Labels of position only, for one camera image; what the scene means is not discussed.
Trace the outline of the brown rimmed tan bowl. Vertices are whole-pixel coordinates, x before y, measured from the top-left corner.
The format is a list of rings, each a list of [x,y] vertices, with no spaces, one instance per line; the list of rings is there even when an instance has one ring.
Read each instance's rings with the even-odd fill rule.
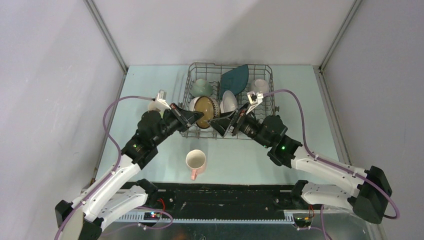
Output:
[[[208,96],[201,96],[196,101],[194,111],[203,113],[203,117],[196,122],[196,125],[200,129],[209,128],[209,121],[216,119],[221,115],[221,108],[217,100]]]

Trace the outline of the teal square plate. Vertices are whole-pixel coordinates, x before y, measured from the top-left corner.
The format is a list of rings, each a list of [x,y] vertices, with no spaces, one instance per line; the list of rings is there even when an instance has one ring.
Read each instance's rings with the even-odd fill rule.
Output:
[[[245,90],[249,81],[249,67],[247,64],[238,66],[221,76],[219,83],[219,99],[226,91],[238,95]]]

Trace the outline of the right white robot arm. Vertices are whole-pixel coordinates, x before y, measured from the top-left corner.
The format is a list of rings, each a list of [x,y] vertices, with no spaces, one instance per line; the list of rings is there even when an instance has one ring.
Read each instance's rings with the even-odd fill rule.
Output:
[[[376,166],[366,170],[319,156],[301,142],[286,135],[280,116],[269,115],[262,122],[241,109],[223,113],[209,120],[222,137],[231,132],[243,133],[269,151],[267,156],[277,166],[310,173],[329,182],[320,185],[299,180],[291,191],[291,204],[297,209],[310,205],[344,208],[372,224],[381,224],[393,191],[384,171]]]

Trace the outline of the white ceramic bowl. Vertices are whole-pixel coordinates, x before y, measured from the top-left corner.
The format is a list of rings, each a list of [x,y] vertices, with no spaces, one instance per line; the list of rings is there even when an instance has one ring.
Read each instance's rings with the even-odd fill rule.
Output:
[[[189,105],[188,105],[188,110],[189,111],[194,111],[195,110],[195,105],[196,105],[196,102],[199,100],[199,98],[200,97],[195,97],[195,98],[193,98],[190,102],[189,102]]]

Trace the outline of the pink white bowl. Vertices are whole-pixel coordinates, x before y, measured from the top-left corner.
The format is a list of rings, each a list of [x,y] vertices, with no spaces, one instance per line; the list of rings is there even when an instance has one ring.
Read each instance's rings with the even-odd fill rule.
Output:
[[[249,86],[249,91],[266,94],[270,91],[269,83],[261,78],[255,79],[251,82]]]

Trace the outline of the pale green ceramic bowl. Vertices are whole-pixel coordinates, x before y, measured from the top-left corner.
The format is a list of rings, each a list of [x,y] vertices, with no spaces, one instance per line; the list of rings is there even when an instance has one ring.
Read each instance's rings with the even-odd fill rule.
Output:
[[[200,78],[193,83],[189,92],[194,98],[208,97],[212,95],[213,88],[209,82],[207,82],[205,79]]]

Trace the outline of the white scalloped plate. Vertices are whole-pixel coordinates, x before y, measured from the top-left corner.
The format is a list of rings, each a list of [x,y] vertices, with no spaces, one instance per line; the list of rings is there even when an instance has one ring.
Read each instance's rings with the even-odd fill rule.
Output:
[[[222,100],[220,102],[220,111],[221,113],[228,113],[236,110],[238,108],[238,103],[235,95],[227,90],[223,93]]]

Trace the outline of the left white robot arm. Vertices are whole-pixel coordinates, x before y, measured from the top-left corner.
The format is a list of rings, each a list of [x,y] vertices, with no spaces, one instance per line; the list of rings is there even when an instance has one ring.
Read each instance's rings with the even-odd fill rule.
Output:
[[[174,103],[163,112],[146,111],[135,134],[118,150],[118,159],[109,170],[74,200],[61,200],[55,206],[58,231],[56,240],[97,240],[104,230],[127,212],[158,202],[157,187],[139,180],[130,192],[114,195],[158,154],[158,146],[175,132],[185,132],[203,117],[199,111],[184,110]]]

